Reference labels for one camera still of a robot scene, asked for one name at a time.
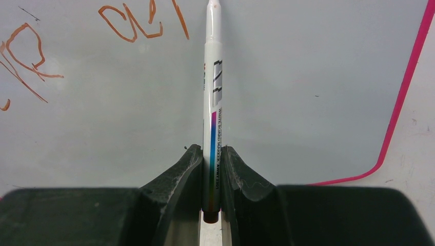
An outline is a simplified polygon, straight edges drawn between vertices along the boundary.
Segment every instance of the black marker end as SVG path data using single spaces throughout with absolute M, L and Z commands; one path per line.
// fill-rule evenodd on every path
M 203 220 L 207 224 L 214 224 L 219 221 L 219 212 L 204 212 Z

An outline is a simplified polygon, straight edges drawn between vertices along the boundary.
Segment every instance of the pink border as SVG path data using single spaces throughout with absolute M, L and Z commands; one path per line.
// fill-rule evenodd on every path
M 361 178 L 365 178 L 368 175 L 376 172 L 384 162 L 385 155 L 387 154 L 388 146 L 390 145 L 391 138 L 393 136 L 394 129 L 396 127 L 397 120 L 399 119 L 400 111 L 405 101 L 406 92 L 408 91 L 409 85 L 411 84 L 412 75 L 417 66 L 417 62 L 420 57 L 420 53 L 423 49 L 423 44 L 426 39 L 427 33 L 430 28 L 430 23 L 432 22 L 433 14 L 435 12 L 435 0 L 429 0 L 427 2 L 426 10 L 423 14 L 423 19 L 420 24 L 419 32 L 417 33 L 416 41 L 414 47 L 411 51 L 411 57 L 409 58 L 408 66 L 406 67 L 405 75 L 403 76 L 402 85 L 400 86 L 399 94 L 397 95 L 396 105 L 394 106 L 393 113 L 391 114 L 390 123 L 388 124 L 387 132 L 385 133 L 384 143 L 382 144 L 381 152 L 379 153 L 378 162 L 372 169 L 361 175 L 349 178 L 340 178 L 330 181 L 324 181 L 319 183 L 313 183 L 314 186 L 326 186 L 332 185 L 334 183 L 342 183 L 348 181 L 355 181 Z

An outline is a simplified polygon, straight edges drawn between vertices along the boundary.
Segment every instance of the orange handwriting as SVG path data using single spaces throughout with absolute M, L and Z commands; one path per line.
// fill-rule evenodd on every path
M 184 22 L 183 14 L 181 14 L 180 7 L 176 4 L 175 0 L 172 0 L 172 4 L 174 5 L 175 11 L 178 15 L 178 19 L 180 20 L 181 26 L 183 27 L 184 35 L 186 35 L 187 40 L 189 40 L 189 33 L 187 32 L 187 26 Z
M 154 34 L 147 34 L 144 29 L 139 25 L 139 23 L 137 22 L 137 20 L 134 18 L 133 14 L 131 13 L 130 9 L 127 7 L 126 4 L 123 4 L 124 8 L 125 8 L 125 12 L 127 13 L 128 19 L 130 21 L 130 25 L 131 25 L 131 29 L 133 30 L 133 38 L 126 38 L 125 36 L 123 36 L 122 34 L 120 34 L 120 32 L 118 32 L 118 30 L 112 25 L 112 23 L 109 21 L 109 19 L 104 15 L 104 11 L 106 9 L 111 9 L 113 11 L 115 11 L 116 13 L 118 13 L 125 21 L 127 20 L 127 18 L 125 17 L 125 14 L 123 12 L 121 12 L 119 9 L 109 6 L 109 5 L 105 5 L 102 6 L 98 13 L 101 15 L 101 17 L 107 22 L 107 24 L 109 25 L 110 28 L 112 28 L 112 30 L 123 40 L 128 41 L 130 43 L 134 43 L 134 41 L 136 41 L 137 39 L 137 33 L 136 33 L 136 29 L 134 27 L 134 24 L 136 24 L 137 28 L 139 28 L 139 30 L 142 32 L 142 34 L 147 37 L 147 38 L 153 38 L 153 37 L 160 37 L 163 35 L 163 26 L 162 23 L 160 22 L 160 32 L 159 33 L 154 33 Z
M 152 20 L 154 19 L 155 15 L 155 2 L 154 0 L 150 0 L 150 19 L 148 21 L 149 24 L 152 24 Z
M 9 100 L 8 99 L 8 102 L 6 103 L 6 105 L 2 108 L 2 107 L 0 107 L 0 109 L 2 110 L 2 111 L 6 111 L 6 110 L 8 110 L 9 109 L 9 106 L 11 105 L 11 100 Z
M 41 57 L 41 60 L 35 64 L 32 63 L 32 67 L 29 67 L 25 64 L 23 64 L 21 61 L 19 61 L 15 55 L 13 54 L 13 52 L 10 49 L 10 44 L 12 43 L 12 41 L 14 41 L 15 37 L 24 29 L 29 28 L 36 36 L 37 40 L 38 40 L 38 52 L 39 55 Z M 38 93 L 36 93 L 32 88 L 30 88 L 30 86 L 28 86 L 26 84 L 26 82 L 20 77 L 20 75 L 18 74 L 18 71 L 15 69 L 14 65 L 9 61 L 9 59 L 6 58 L 5 56 L 5 49 L 9 52 L 9 55 L 12 57 L 12 59 L 18 63 L 19 65 L 21 65 L 23 68 L 26 68 L 27 70 L 35 73 L 41 80 L 45 81 L 42 77 L 49 77 L 49 78 L 63 78 L 62 75 L 59 74 L 45 74 L 45 73 L 41 73 L 40 71 L 38 71 L 38 67 L 41 66 L 44 62 L 45 62 L 45 57 L 44 54 L 42 52 L 42 41 L 41 41 L 41 37 L 39 36 L 39 34 L 28 24 L 28 23 L 24 23 L 23 25 L 21 25 L 19 28 L 17 28 L 10 36 L 10 38 L 5 42 L 2 42 L 2 45 L 0 46 L 0 54 L 2 55 L 2 57 L 6 60 L 7 64 L 10 66 L 10 68 L 8 68 L 8 66 L 6 66 L 5 63 L 3 63 L 2 61 L 0 61 L 0 64 L 3 65 L 3 67 L 6 68 L 6 70 L 8 70 L 16 79 L 18 79 L 18 81 L 21 82 L 21 84 L 23 84 L 28 90 L 30 90 L 38 99 L 48 103 L 44 98 L 42 98 Z M 6 105 L 3 108 L 0 108 L 2 111 L 6 111 L 9 109 L 9 106 L 11 104 L 11 101 L 8 99 L 8 102 L 6 103 Z
M 183 18 L 183 14 L 181 13 L 180 7 L 176 4 L 175 0 L 172 0 L 172 4 L 174 5 L 175 11 L 178 15 L 178 18 L 180 20 L 181 26 L 184 30 L 184 34 L 186 35 L 186 38 L 189 39 L 189 33 L 187 31 L 187 26 L 186 23 L 184 21 Z M 126 4 L 123 3 L 125 12 L 127 13 L 127 16 L 119 9 L 113 7 L 113 6 L 109 6 L 109 5 L 105 5 L 102 6 L 99 10 L 98 13 L 100 14 L 100 16 L 106 21 L 106 23 L 109 25 L 109 27 L 123 40 L 130 42 L 130 43 L 134 43 L 137 39 L 137 32 L 136 32 L 136 28 L 134 27 L 136 25 L 136 27 L 141 31 L 141 33 L 146 37 L 146 38 L 154 38 L 154 37 L 160 37 L 163 35 L 163 25 L 162 22 L 159 22 L 160 25 L 160 31 L 158 33 L 153 33 L 153 34 L 147 34 L 144 29 L 142 28 L 142 26 L 140 26 L 140 24 L 137 22 L 136 18 L 134 17 L 134 15 L 131 13 L 130 9 L 128 8 L 128 6 Z M 116 13 L 118 13 L 125 21 L 128 20 L 130 22 L 130 26 L 131 29 L 133 30 L 133 37 L 132 38 L 127 38 L 126 36 L 120 34 L 120 32 L 113 26 L 113 24 L 109 21 L 109 19 L 104 15 L 104 11 L 110 9 L 115 11 Z M 155 12 L 156 12 L 157 8 L 155 6 L 155 1 L 154 0 L 150 0 L 149 2 L 149 19 L 148 19 L 148 23 L 152 24 L 153 20 L 154 20 L 154 16 L 155 16 Z

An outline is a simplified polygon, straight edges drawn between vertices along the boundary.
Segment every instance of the black holder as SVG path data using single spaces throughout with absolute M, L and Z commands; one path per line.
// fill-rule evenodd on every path
M 141 188 L 21 189 L 0 201 L 0 245 L 199 245 L 202 150 Z M 222 148 L 223 245 L 434 245 L 383 188 L 274 186 Z

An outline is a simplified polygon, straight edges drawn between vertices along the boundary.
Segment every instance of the rainbow stripe on marker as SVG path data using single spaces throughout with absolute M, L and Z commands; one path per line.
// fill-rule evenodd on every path
M 210 182 L 209 182 L 209 189 L 210 189 L 210 199 L 209 199 L 209 207 L 210 210 L 213 211 L 213 193 L 214 193 L 214 160 L 216 156 L 216 112 L 213 112 L 211 114 L 211 136 L 210 136 Z

